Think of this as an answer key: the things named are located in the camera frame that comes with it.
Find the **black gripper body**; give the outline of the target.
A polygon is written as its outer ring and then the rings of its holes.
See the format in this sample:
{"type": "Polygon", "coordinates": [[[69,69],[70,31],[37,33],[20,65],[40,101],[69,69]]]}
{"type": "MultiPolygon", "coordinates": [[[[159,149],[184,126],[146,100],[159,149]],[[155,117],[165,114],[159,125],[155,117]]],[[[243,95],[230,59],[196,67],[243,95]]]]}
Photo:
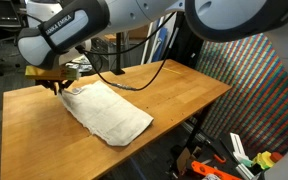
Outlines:
{"type": "Polygon", "coordinates": [[[67,80],[64,82],[63,80],[36,80],[36,85],[42,85],[45,88],[49,88],[54,90],[56,88],[65,89],[68,88],[73,83],[72,80],[67,80]]]}

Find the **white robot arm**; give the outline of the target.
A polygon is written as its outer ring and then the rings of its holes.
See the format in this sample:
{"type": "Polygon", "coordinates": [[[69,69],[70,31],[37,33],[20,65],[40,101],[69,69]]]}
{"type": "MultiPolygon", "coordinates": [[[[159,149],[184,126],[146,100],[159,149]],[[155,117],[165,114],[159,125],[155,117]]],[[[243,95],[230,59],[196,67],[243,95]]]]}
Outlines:
{"type": "Polygon", "coordinates": [[[51,70],[87,39],[136,29],[172,12],[184,13],[191,31],[207,41],[265,34],[288,73],[288,0],[73,0],[23,29],[18,48],[29,64],[51,70]]]}

